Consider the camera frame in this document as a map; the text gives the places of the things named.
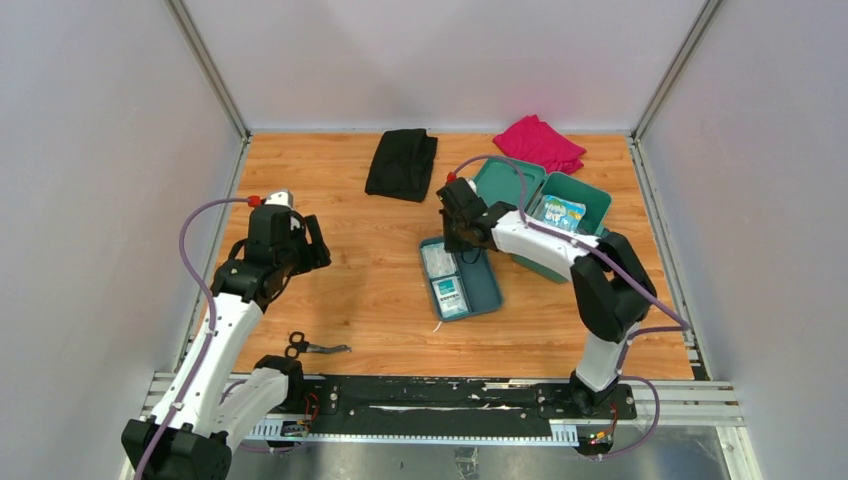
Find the teal white sachet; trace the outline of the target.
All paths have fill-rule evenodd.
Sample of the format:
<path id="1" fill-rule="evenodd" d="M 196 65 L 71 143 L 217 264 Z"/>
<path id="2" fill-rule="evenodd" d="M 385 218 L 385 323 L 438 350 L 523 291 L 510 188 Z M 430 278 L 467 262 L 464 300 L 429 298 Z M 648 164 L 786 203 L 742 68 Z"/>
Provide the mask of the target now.
<path id="1" fill-rule="evenodd" d="M 470 313 L 466 295 L 457 275 L 435 279 L 431 287 L 442 319 L 464 317 Z"/>

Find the black handled scissors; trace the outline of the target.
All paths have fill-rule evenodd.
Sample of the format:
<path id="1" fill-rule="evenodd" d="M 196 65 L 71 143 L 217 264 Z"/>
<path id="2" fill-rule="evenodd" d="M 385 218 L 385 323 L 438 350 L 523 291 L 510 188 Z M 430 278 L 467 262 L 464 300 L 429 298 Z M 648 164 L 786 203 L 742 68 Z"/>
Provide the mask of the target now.
<path id="1" fill-rule="evenodd" d="M 289 344 L 285 349 L 284 356 L 289 359 L 298 359 L 302 354 L 307 353 L 330 355 L 352 351 L 350 346 L 344 344 L 326 347 L 309 342 L 306 340 L 305 334 L 301 331 L 292 332 L 289 335 L 288 342 Z"/>

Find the teal medicine box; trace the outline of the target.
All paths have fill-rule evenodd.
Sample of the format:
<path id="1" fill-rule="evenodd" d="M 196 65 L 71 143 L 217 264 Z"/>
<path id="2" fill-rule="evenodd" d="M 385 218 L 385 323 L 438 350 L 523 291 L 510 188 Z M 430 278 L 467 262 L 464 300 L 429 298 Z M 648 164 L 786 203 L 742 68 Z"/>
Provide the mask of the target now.
<path id="1" fill-rule="evenodd" d="M 489 157 L 473 177 L 473 182 L 486 204 L 503 201 L 521 205 L 533 219 L 534 210 L 544 195 L 582 203 L 587 211 L 574 233 L 594 236 L 608 233 L 603 221 L 612 204 L 610 194 L 572 176 L 547 173 L 541 166 L 520 160 L 508 164 Z"/>

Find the light blue mask packet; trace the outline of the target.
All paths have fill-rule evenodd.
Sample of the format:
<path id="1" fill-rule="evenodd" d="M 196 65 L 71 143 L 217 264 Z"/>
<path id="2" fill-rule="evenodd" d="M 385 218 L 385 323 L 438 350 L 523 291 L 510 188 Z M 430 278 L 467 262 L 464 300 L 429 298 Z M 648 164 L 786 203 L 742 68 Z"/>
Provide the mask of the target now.
<path id="1" fill-rule="evenodd" d="M 533 217 L 561 230 L 576 232 L 586 214 L 584 204 L 554 195 L 544 195 L 534 210 Z"/>

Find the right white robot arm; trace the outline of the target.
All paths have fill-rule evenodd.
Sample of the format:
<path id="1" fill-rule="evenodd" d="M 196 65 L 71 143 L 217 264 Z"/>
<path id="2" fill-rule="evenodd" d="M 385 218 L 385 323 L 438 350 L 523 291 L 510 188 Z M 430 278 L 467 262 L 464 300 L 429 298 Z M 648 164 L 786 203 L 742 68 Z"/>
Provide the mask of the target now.
<path id="1" fill-rule="evenodd" d="M 437 192 L 445 247 L 474 248 L 524 257 L 571 284 L 588 331 L 582 358 L 569 379 L 573 408 L 596 417 L 611 403 L 627 338 L 647 316 L 656 289 L 630 242 L 569 233 L 529 217 L 512 204 L 486 204 L 470 180 L 450 175 Z"/>

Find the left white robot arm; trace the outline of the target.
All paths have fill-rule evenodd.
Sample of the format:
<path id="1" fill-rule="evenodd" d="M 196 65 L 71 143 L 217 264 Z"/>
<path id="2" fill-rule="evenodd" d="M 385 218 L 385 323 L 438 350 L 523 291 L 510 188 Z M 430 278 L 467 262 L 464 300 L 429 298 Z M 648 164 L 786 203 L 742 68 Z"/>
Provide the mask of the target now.
<path id="1" fill-rule="evenodd" d="M 234 452 L 274 408 L 293 413 L 307 404 L 302 365 L 263 357 L 230 395 L 225 387 L 244 343 L 295 276 L 330 265 L 317 218 L 302 216 L 281 190 L 250 196 L 247 236 L 205 282 L 191 263 L 208 310 L 172 383 L 143 420 L 121 436 L 137 479 L 224 479 Z"/>

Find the dark teal divided tray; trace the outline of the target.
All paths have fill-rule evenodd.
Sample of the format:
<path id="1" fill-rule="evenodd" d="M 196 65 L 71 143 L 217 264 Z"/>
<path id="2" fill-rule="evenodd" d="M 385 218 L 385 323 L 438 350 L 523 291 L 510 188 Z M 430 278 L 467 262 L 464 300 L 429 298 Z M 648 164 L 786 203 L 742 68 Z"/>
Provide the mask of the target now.
<path id="1" fill-rule="evenodd" d="M 455 257 L 458 267 L 458 271 L 455 275 L 457 275 L 461 281 L 461 285 L 470 308 L 470 313 L 464 317 L 457 317 L 448 320 L 441 318 L 436 305 L 435 295 L 431 287 L 431 282 L 435 279 L 430 279 L 428 277 L 421 254 L 421 248 L 430 243 L 443 241 L 444 239 L 442 237 L 433 237 L 423 240 L 419 245 L 419 254 L 422 262 L 423 275 L 425 277 L 424 286 L 438 320 L 440 322 L 456 322 L 472 316 L 488 314 L 498 310 L 503 305 L 504 300 L 494 269 L 486 251 L 484 249 L 474 248 L 470 252 L 452 254 Z"/>

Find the black folded cloth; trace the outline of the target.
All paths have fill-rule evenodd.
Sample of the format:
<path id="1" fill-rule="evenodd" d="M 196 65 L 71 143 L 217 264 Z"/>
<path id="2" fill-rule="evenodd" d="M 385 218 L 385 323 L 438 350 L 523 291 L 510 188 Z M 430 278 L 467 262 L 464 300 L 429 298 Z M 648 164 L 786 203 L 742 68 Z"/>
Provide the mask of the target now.
<path id="1" fill-rule="evenodd" d="M 437 153 L 438 139 L 426 129 L 385 132 L 374 153 L 365 193 L 421 203 L 425 200 Z"/>

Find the pink folded cloth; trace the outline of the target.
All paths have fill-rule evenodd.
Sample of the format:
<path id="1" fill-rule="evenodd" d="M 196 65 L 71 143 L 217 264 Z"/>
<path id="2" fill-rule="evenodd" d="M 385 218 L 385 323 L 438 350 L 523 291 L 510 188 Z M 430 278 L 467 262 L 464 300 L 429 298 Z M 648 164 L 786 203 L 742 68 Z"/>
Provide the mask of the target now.
<path id="1" fill-rule="evenodd" d="M 537 115 L 516 121 L 493 138 L 505 156 L 543 167 L 547 173 L 572 175 L 584 164 L 587 150 L 557 132 Z"/>

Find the black metal base rail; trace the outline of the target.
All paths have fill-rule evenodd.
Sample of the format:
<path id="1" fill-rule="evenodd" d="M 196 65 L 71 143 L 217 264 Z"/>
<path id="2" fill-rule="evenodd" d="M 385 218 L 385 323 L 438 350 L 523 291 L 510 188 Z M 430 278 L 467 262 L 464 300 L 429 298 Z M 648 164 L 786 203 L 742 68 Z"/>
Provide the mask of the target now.
<path id="1" fill-rule="evenodd" d="M 566 447 L 599 460 L 668 427 L 739 427 L 722 382 L 628 379 L 585 406 L 564 380 L 343 376 L 261 368 L 220 385 L 158 377 L 121 435 L 133 460 L 226 456 L 309 443 Z"/>

